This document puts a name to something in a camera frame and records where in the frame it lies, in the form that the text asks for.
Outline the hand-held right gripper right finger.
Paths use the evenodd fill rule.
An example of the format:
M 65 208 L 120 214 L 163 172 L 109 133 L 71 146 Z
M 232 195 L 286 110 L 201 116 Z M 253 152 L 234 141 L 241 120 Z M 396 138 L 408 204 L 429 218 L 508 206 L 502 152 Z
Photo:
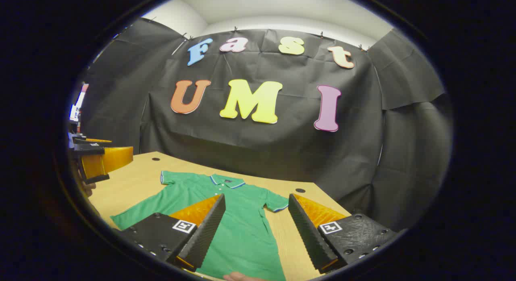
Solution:
M 289 195 L 288 209 L 312 265 L 321 274 L 361 261 L 399 235 L 362 213 L 345 216 L 298 194 Z

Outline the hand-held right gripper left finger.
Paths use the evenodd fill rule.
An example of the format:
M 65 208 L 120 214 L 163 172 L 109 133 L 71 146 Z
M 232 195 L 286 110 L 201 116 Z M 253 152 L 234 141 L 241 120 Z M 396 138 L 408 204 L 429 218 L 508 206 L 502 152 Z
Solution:
M 223 194 L 192 204 L 173 214 L 151 213 L 115 234 L 154 259 L 195 272 L 226 210 Z

